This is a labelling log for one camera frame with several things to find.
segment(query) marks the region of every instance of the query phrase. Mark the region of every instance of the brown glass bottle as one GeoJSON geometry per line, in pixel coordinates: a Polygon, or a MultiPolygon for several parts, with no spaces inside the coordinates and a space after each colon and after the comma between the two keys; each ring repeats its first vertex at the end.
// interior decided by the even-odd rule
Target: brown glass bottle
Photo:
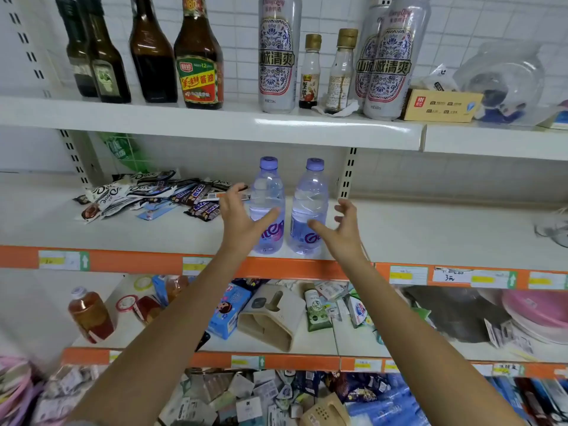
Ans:
{"type": "Polygon", "coordinates": [[[79,326],[82,335],[91,343],[100,342],[114,332],[109,310],[101,297],[85,287],[77,287],[71,293],[69,313],[79,326]]]}
{"type": "Polygon", "coordinates": [[[101,101],[130,103],[130,89],[126,81],[124,64],[120,53],[110,41],[101,0],[77,0],[77,2],[81,6],[81,12],[88,15],[84,22],[90,25],[93,35],[91,65],[101,101]]]}
{"type": "Polygon", "coordinates": [[[223,52],[207,19],[205,0],[183,0],[183,23],[175,44],[185,106],[223,106],[223,52]]]}
{"type": "Polygon", "coordinates": [[[98,97],[95,85],[89,40],[81,22],[75,0],[55,0],[59,14],[69,36],[67,56],[73,67],[73,75],[79,92],[84,97],[98,97]]]}
{"type": "Polygon", "coordinates": [[[144,99],[148,103],[175,103],[174,51],[156,20],[152,0],[132,0],[132,11],[130,52],[144,99]]]}

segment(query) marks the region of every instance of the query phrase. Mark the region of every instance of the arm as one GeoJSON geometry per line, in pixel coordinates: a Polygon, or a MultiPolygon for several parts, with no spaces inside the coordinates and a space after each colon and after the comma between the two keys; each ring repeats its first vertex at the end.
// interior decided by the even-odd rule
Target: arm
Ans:
{"type": "Polygon", "coordinates": [[[246,214],[234,185],[221,199],[219,251],[200,275],[144,329],[96,381],[67,421],[104,426],[152,426],[207,328],[219,299],[262,232],[279,214],[246,214]]]}
{"type": "Polygon", "coordinates": [[[331,230],[310,220],[361,296],[373,323],[430,423],[518,425],[524,422],[487,380],[443,336],[414,313],[369,266],[357,227],[357,208],[340,199],[331,230]]]}

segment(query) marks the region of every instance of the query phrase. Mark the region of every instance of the dark glass bottle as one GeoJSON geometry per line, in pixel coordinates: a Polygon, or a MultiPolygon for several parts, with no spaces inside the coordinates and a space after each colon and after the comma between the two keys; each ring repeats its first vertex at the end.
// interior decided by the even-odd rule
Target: dark glass bottle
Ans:
{"type": "Polygon", "coordinates": [[[88,15],[93,34],[93,59],[91,65],[99,88],[101,101],[105,103],[130,103],[130,90],[124,73],[122,57],[112,45],[104,22],[101,0],[77,0],[82,12],[88,15]]]}
{"type": "Polygon", "coordinates": [[[174,51],[156,20],[152,0],[132,0],[132,11],[130,52],[144,99],[148,103],[175,103],[174,51]]]}
{"type": "Polygon", "coordinates": [[[77,2],[75,0],[55,0],[55,3],[69,36],[67,56],[73,67],[77,88],[84,97],[98,97],[91,67],[89,40],[81,22],[77,2]]]}
{"type": "Polygon", "coordinates": [[[185,106],[223,106],[223,52],[207,19],[205,0],[183,0],[183,23],[175,45],[185,106]]]}

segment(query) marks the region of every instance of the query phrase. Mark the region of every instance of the right hand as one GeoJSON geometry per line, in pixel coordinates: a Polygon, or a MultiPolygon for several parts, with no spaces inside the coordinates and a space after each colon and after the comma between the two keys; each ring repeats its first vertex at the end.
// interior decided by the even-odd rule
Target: right hand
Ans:
{"type": "Polygon", "coordinates": [[[332,230],[317,220],[309,220],[308,226],[321,236],[331,255],[339,264],[348,264],[360,260],[367,261],[359,237],[357,208],[350,200],[339,199],[337,201],[339,205],[335,206],[335,210],[343,214],[343,216],[335,217],[339,227],[332,230]]]}

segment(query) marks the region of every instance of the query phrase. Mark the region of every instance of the juice bottle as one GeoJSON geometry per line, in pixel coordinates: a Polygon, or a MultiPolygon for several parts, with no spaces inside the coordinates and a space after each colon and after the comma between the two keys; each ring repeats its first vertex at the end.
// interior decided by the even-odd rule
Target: juice bottle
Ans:
{"type": "Polygon", "coordinates": [[[82,335],[91,343],[108,338],[114,326],[101,297],[85,287],[75,288],[71,296],[73,300],[69,302],[68,309],[82,335]]]}
{"type": "Polygon", "coordinates": [[[170,304],[189,285],[189,280],[184,275],[169,275],[166,281],[167,303],[170,304]]]}

